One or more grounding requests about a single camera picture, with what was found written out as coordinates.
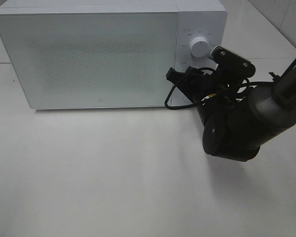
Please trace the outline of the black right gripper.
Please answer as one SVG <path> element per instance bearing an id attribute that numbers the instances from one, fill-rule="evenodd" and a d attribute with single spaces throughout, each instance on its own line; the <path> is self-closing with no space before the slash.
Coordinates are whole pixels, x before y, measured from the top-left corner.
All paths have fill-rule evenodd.
<path id="1" fill-rule="evenodd" d="M 239 75 L 221 66 L 215 70 L 189 67 L 185 72 L 170 68 L 166 79 L 177 85 L 177 89 L 190 101 L 188 105 L 178 105 L 178 109 L 205 106 L 213 101 L 228 105 L 239 101 L 239 89 L 234 88 L 239 85 Z"/>

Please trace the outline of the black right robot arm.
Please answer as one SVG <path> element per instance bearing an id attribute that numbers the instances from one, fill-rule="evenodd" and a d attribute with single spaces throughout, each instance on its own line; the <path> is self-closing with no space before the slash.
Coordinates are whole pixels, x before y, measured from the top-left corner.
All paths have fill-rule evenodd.
<path id="1" fill-rule="evenodd" d="M 197 109 L 205 153 L 246 162 L 296 124 L 296 58 L 272 81 L 250 81 L 255 66 L 224 47 L 214 47 L 210 59 L 216 69 L 170 68 L 166 79 Z"/>

